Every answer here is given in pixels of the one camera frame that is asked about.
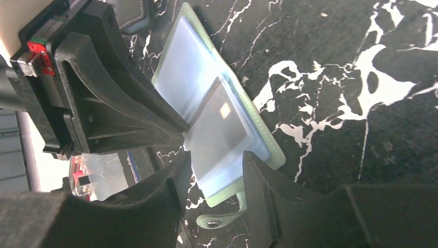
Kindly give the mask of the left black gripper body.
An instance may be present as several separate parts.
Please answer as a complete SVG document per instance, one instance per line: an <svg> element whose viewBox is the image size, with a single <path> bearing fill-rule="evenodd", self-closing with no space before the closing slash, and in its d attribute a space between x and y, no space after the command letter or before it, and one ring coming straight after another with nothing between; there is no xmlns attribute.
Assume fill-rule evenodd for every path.
<svg viewBox="0 0 438 248"><path fill-rule="evenodd" d="M88 35L107 69L120 70L120 31L111 4L49 1L18 30L7 78L43 140L43 152L67 160L78 154L66 126L70 113L55 52L70 33Z"/></svg>

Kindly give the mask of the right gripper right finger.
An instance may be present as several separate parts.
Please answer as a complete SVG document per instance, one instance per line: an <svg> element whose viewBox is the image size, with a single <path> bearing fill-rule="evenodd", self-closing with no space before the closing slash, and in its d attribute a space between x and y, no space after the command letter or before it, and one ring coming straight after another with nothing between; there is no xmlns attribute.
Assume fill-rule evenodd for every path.
<svg viewBox="0 0 438 248"><path fill-rule="evenodd" d="M437 247L437 186L344 184L320 195L243 154L254 247Z"/></svg>

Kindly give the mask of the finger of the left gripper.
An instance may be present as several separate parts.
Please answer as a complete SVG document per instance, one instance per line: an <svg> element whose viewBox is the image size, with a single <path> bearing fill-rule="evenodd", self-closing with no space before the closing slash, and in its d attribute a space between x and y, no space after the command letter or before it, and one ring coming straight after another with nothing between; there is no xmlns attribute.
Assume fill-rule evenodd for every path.
<svg viewBox="0 0 438 248"><path fill-rule="evenodd" d="M177 147L187 123L153 86L107 69L88 35L70 33L55 52L70 113L66 126L79 153Z"/></svg>

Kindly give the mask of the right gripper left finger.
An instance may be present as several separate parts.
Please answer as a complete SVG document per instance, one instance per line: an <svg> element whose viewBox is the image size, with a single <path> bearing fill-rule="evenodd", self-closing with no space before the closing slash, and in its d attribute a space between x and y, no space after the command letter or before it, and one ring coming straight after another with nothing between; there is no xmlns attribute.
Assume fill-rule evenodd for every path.
<svg viewBox="0 0 438 248"><path fill-rule="evenodd" d="M1 193L1 247L176 247L191 154L104 201L68 193Z"/></svg>

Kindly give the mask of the black VIP credit card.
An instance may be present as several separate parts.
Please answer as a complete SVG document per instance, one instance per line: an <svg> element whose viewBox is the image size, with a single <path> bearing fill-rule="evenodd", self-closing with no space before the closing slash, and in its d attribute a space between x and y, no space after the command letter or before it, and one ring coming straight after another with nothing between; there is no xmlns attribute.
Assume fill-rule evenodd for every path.
<svg viewBox="0 0 438 248"><path fill-rule="evenodd" d="M219 166L246 136L247 131L236 107L217 77L185 137L184 145L191 152L195 177L200 180Z"/></svg>

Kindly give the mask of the green card holder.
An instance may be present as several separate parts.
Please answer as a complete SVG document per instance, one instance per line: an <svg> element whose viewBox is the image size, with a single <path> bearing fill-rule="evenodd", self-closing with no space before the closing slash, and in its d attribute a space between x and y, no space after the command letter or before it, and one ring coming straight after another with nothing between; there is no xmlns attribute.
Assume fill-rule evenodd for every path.
<svg viewBox="0 0 438 248"><path fill-rule="evenodd" d="M272 169L284 165L286 157L188 3L180 8L152 83L188 124L183 148L191 152L191 168L208 206L237 196L237 212L196 219L204 229L225 227L246 212L244 152L252 151Z"/></svg>

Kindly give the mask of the black card holder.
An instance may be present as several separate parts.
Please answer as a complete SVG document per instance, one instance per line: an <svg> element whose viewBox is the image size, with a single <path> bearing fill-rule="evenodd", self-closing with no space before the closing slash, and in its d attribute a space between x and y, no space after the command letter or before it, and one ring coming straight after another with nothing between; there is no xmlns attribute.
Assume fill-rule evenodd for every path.
<svg viewBox="0 0 438 248"><path fill-rule="evenodd" d="M134 35L151 28L154 2L149 0L113 0L111 4L118 27L124 35Z"/></svg>

